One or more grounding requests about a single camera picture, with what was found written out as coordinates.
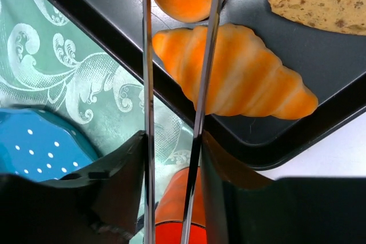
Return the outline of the orange croissant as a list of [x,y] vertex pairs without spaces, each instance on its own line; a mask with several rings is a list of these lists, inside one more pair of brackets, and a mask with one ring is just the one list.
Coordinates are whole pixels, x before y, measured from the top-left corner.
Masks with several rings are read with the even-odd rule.
[[[153,50],[184,95],[198,104],[208,28],[158,31]],[[318,107],[299,73],[285,67],[254,31],[226,23],[218,28],[206,113],[225,117],[273,116],[297,120]]]

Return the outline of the blue dotted plate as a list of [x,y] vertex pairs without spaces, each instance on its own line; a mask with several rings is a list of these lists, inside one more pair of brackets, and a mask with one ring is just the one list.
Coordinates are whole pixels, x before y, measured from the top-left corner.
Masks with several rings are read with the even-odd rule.
[[40,109],[1,109],[1,174],[34,182],[62,177],[101,154],[63,118]]

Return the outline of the metal tongs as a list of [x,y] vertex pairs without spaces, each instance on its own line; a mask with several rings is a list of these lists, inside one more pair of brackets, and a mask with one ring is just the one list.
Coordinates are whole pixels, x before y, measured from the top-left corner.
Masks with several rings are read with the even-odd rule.
[[[205,119],[206,98],[214,59],[222,2],[223,0],[212,0],[210,6],[209,24],[201,72],[201,82],[198,94],[196,116],[194,120],[193,143],[188,171],[184,214],[182,219],[181,243],[189,242],[190,227],[192,224],[194,192],[196,188],[198,171],[198,160],[202,148],[202,130]],[[147,141],[147,152],[145,159],[144,243],[155,243],[155,148],[151,0],[142,0],[142,6],[144,113]]]

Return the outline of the orange mug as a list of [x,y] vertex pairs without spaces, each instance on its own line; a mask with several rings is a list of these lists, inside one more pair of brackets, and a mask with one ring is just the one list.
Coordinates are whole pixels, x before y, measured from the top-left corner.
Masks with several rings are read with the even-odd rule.
[[[172,176],[155,213],[156,244],[181,243],[188,168]],[[206,244],[205,208],[201,173],[197,172],[189,244]]]

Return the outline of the green patterned placemat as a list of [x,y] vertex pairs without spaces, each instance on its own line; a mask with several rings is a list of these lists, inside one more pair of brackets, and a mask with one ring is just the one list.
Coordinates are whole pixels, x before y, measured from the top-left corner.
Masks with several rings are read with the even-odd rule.
[[48,0],[1,0],[1,106],[55,112],[102,154],[144,128],[142,84]]

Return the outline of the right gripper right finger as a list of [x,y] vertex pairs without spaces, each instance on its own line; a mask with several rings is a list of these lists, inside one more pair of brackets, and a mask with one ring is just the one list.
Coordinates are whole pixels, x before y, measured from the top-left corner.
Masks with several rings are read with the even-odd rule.
[[364,243],[365,179],[271,180],[202,136],[209,243]]

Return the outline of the black baking tray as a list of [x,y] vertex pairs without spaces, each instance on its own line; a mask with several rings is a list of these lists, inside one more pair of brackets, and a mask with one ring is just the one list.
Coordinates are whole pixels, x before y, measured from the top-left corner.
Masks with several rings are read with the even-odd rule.
[[[139,81],[143,72],[142,0],[49,0]],[[365,38],[311,29],[270,12],[266,0],[225,0],[221,22],[254,30],[319,99],[299,121],[273,117],[205,119],[205,130],[230,154],[267,170],[365,112]]]

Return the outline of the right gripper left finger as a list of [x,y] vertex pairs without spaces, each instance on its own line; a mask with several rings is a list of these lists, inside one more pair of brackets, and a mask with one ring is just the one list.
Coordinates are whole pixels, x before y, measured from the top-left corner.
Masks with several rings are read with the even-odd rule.
[[59,180],[1,175],[2,243],[128,243],[144,176],[144,131]]

